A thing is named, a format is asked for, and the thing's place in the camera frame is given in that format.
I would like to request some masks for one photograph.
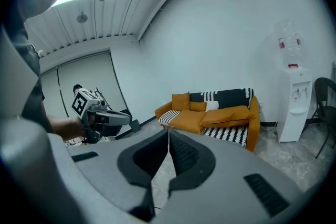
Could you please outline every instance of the white water cooler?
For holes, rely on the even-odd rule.
[[[294,142],[300,138],[309,111],[311,89],[309,69],[286,68],[281,71],[277,125],[279,142]]]

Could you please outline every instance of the floor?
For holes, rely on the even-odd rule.
[[[141,133],[157,133],[162,130],[154,120],[137,132],[126,137],[141,135]],[[300,140],[290,143],[278,143],[275,129],[260,130],[255,154],[282,171],[291,178],[302,191],[306,191],[316,183],[321,182],[328,173],[333,162],[336,147],[332,149],[334,139],[329,137],[318,159],[315,159],[327,133],[326,126],[310,125],[301,135]],[[152,180],[153,199],[158,213],[168,199],[169,181],[176,176],[172,158],[167,154],[160,169]]]

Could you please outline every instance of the ceiling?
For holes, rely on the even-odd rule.
[[[134,37],[140,40],[166,0],[77,0],[30,18],[26,22],[29,41],[42,57],[88,40]],[[80,24],[81,13],[88,20]]]

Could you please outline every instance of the black chair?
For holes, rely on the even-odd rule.
[[[334,106],[328,105],[328,88],[330,88],[333,91],[333,94],[335,94],[336,93],[336,83],[333,82],[331,79],[318,78],[315,81],[314,88],[315,88],[315,93],[316,93],[316,110],[315,110],[315,113],[313,114],[313,117],[311,118],[313,119],[317,115],[322,120],[322,122],[327,124],[327,129],[328,129],[328,135],[325,138],[326,140],[323,142],[323,145],[320,148],[320,151],[315,157],[315,158],[318,158],[325,143],[328,140],[330,129],[336,128],[336,108]]]

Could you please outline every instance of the orange sofa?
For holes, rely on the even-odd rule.
[[[218,109],[206,111],[207,101],[217,101]],[[259,104],[251,88],[173,94],[155,116],[164,127],[239,143],[251,152],[259,137]]]

